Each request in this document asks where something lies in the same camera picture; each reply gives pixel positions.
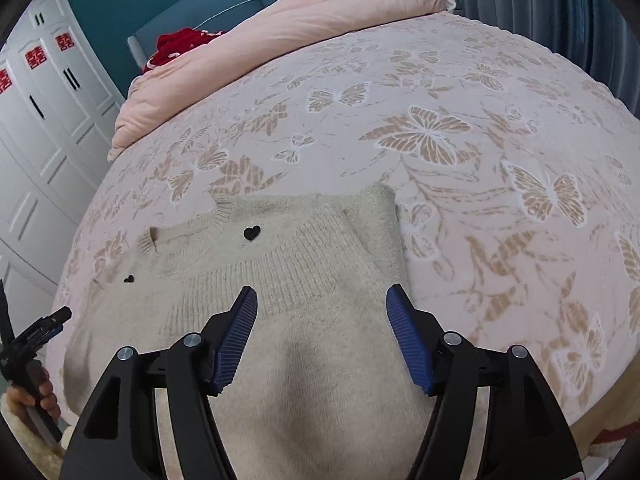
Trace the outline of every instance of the wardrobe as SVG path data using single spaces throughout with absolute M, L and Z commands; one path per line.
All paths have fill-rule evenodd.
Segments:
M 33 0 L 0 50 L 0 279 L 16 333 L 50 314 L 123 102 L 68 1 Z

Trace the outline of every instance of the pink blanket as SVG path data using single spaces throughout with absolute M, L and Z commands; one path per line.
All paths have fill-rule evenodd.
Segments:
M 353 30 L 451 9 L 453 0 L 279 0 L 228 34 L 137 78 L 109 160 L 185 108 L 271 59 Z

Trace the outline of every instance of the folded sweater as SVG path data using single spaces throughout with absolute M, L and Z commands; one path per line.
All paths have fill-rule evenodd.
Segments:
M 167 348 L 251 285 L 254 329 L 234 382 L 210 399 L 238 478 L 405 478 L 432 403 L 386 318 L 396 282 L 406 286 L 382 184 L 357 196 L 220 198 L 210 214 L 146 230 L 94 280 L 66 353 L 65 397 L 80 413 L 118 348 Z M 156 398 L 168 476 L 180 478 L 166 393 Z

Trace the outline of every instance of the red cloth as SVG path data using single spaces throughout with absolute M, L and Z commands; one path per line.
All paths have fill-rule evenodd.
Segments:
M 193 50 L 197 46 L 207 44 L 225 33 L 226 30 L 210 34 L 206 30 L 184 28 L 172 34 L 163 34 L 158 38 L 158 51 L 146 62 L 142 73 L 149 72 L 156 66 L 167 64 L 173 58 L 180 56 L 180 54 Z

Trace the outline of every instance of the silver screw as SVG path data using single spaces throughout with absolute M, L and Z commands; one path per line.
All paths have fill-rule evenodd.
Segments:
M 526 356 L 529 355 L 529 352 L 527 352 L 527 349 L 521 345 L 514 346 L 511 349 L 511 353 L 515 355 L 518 359 L 524 359 Z
M 120 359 L 121 361 L 126 361 L 128 359 L 131 359 L 132 357 L 133 348 L 131 348 L 130 346 L 125 346 L 124 348 L 118 350 L 118 359 Z
M 444 342 L 449 346 L 458 346 L 462 343 L 462 336 L 456 332 L 447 332 L 444 335 Z
M 187 334 L 182 340 L 185 346 L 198 346 L 201 341 L 200 334 Z

